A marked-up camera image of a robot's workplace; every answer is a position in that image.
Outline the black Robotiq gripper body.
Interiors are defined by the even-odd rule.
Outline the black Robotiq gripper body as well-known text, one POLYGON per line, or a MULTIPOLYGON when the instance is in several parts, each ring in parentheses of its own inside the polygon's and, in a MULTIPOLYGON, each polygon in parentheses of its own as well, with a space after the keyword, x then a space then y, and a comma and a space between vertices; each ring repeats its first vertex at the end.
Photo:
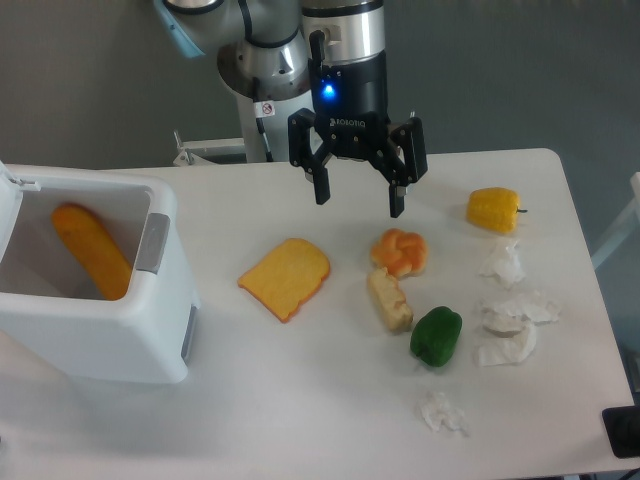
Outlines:
POLYGON ((315 29, 309 33, 314 114, 321 144, 312 162, 329 156, 389 162, 388 89, 384 34, 376 29, 315 29))

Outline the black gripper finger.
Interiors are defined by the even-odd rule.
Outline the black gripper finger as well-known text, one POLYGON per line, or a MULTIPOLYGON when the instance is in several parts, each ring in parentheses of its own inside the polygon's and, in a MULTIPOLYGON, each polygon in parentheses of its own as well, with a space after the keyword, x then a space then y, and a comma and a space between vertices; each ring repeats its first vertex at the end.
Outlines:
POLYGON ((325 162, 331 154, 331 143, 321 142, 316 151, 311 147, 311 129, 314 127, 315 114, 302 108, 288 118, 289 162, 299 167, 311 177, 314 186, 315 201, 325 204, 330 198, 330 184, 325 162))
POLYGON ((405 209, 404 197, 428 170, 422 120, 410 117, 402 124, 387 128, 387 137, 373 147, 369 163, 387 183, 389 212, 398 218, 405 209))

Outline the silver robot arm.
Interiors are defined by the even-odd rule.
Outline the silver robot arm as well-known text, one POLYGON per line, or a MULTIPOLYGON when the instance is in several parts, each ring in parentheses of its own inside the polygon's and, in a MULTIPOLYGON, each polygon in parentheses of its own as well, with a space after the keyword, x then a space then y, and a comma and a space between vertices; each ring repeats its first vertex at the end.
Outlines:
POLYGON ((181 53, 212 57, 234 95, 238 140, 180 143, 186 162, 235 152, 250 163, 287 162, 330 196, 327 162, 366 162, 388 182, 392 217, 426 173, 421 120, 388 114, 384 5, 380 1, 158 1, 181 53))

